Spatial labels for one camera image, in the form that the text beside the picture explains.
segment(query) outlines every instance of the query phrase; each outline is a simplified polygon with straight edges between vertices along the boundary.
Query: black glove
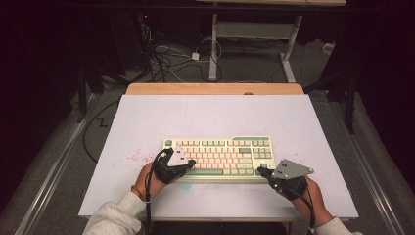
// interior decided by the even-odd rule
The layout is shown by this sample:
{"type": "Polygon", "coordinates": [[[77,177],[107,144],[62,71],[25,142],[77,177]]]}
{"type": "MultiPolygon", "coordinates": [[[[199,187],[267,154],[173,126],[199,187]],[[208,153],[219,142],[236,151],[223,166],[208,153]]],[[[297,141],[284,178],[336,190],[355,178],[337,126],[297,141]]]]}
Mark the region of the black glove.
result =
{"type": "Polygon", "coordinates": [[[169,184],[171,181],[185,175],[187,170],[192,168],[196,163],[194,160],[189,160],[189,162],[185,165],[168,166],[168,161],[174,151],[172,149],[164,149],[163,151],[166,155],[164,157],[159,157],[157,160],[155,165],[155,173],[157,178],[165,184],[169,184]]]}
{"type": "Polygon", "coordinates": [[[257,170],[260,176],[268,179],[268,184],[271,188],[283,194],[290,201],[297,199],[308,187],[304,176],[292,179],[280,179],[272,176],[273,169],[259,167],[257,170]]]}

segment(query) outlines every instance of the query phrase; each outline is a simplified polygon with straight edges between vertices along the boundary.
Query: mechanical keyboard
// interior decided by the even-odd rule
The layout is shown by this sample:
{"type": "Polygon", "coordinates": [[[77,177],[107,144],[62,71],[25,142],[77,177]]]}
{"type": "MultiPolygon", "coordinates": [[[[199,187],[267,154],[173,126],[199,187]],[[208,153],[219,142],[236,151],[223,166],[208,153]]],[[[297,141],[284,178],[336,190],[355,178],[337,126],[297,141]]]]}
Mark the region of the mechanical keyboard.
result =
{"type": "Polygon", "coordinates": [[[275,169],[269,137],[238,136],[231,139],[166,139],[164,148],[180,146],[196,164],[179,181],[266,183],[256,170],[275,169]]]}

